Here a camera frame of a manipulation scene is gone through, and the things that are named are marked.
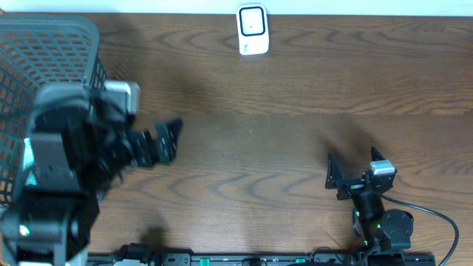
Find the wood grain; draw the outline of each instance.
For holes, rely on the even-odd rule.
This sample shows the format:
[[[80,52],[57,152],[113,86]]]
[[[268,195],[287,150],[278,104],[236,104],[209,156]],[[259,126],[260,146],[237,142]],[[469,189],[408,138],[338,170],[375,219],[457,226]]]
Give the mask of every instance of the wood grain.
[[[110,191],[91,251],[361,244],[352,203],[324,189],[326,156],[359,177],[375,145],[399,170],[387,195],[453,218],[449,264],[471,264],[473,18],[271,16],[269,52],[243,57],[234,16],[83,15],[110,77],[141,85],[137,129],[185,123],[173,166],[134,170]],[[439,262],[452,228],[409,211],[412,249]]]

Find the mesh basket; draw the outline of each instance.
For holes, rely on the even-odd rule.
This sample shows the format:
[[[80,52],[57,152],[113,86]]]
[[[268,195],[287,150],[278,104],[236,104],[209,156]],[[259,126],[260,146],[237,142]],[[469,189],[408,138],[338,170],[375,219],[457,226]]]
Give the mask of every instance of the mesh basket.
[[[0,204],[11,202],[36,92],[52,82],[96,89],[108,79],[98,58],[99,33],[78,16],[0,16]]]

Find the black cable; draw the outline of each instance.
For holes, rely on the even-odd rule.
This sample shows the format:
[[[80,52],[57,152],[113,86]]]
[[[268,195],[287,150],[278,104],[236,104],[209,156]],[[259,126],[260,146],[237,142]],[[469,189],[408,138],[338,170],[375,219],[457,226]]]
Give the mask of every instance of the black cable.
[[[318,248],[316,248],[316,249],[311,253],[311,255],[310,255],[310,257],[309,257],[309,260],[315,262],[314,256],[317,254],[317,252],[319,252],[320,250],[323,250],[323,249],[331,250],[331,248],[329,248],[329,247],[318,247]],[[339,257],[337,254],[334,253],[333,255],[335,255],[335,257],[337,257],[337,260],[338,260],[340,263],[343,264],[343,261],[340,259],[340,257]]]
[[[380,194],[380,197],[387,200],[387,201],[394,202],[394,203],[402,205],[402,206],[418,209],[419,211],[425,211],[428,214],[433,214],[435,216],[439,216],[440,218],[445,219],[447,222],[449,222],[453,226],[453,229],[455,230],[455,239],[453,240],[453,245],[450,248],[449,252],[446,254],[445,258],[443,258],[443,260],[438,265],[438,266],[444,266],[446,264],[446,262],[450,259],[452,254],[455,252],[455,248],[457,248],[457,245],[458,245],[458,239],[460,237],[460,231],[458,230],[457,224],[455,224],[455,222],[453,222],[453,220],[450,219],[448,216],[443,215],[443,214],[441,214],[437,211],[433,211],[431,209],[424,208],[424,207],[421,207],[421,206],[417,206],[417,205],[414,205],[414,204],[411,204],[411,203],[402,202],[402,201],[397,200],[397,199],[392,199],[392,198],[390,198],[388,196],[384,196],[382,194]]]

